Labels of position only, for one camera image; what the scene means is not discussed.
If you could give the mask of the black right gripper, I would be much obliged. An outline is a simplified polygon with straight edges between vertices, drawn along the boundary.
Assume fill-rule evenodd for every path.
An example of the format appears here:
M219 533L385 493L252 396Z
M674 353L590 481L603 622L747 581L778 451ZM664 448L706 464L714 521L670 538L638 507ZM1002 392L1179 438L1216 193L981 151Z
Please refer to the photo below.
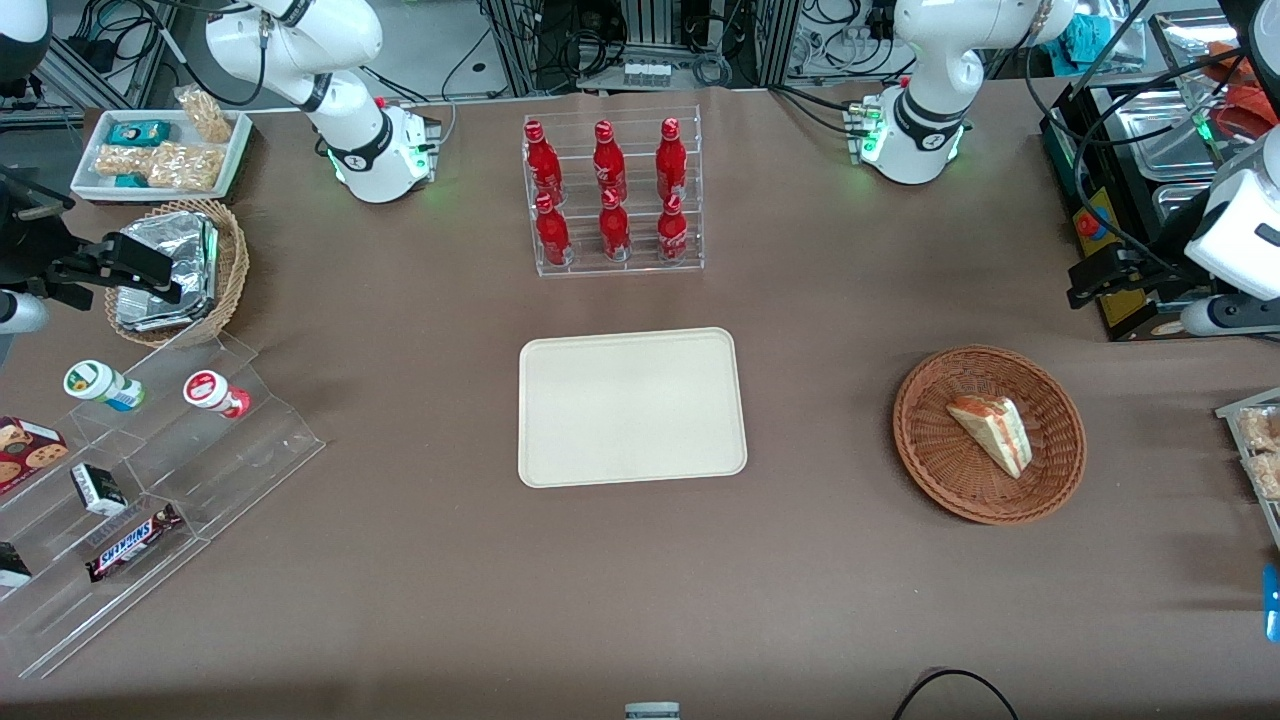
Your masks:
M91 246L70 233L58 217L23 220L3 215L3 288L45 296L65 306L92 306L93 287L138 290L165 304L178 304L183 288L173 279L173 261L122 232L105 234L105 266Z

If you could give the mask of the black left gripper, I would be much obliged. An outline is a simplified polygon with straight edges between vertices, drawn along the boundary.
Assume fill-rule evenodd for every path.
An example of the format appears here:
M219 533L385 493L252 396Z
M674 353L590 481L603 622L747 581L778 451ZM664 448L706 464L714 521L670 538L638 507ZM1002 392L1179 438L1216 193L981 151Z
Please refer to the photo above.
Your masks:
M1125 286L1157 304L1189 302L1204 291L1204 273L1180 251L1184 243L1146 246L1139 242L1106 243L1094 258L1068 270L1068 304L1078 310L1094 300L1100 288Z

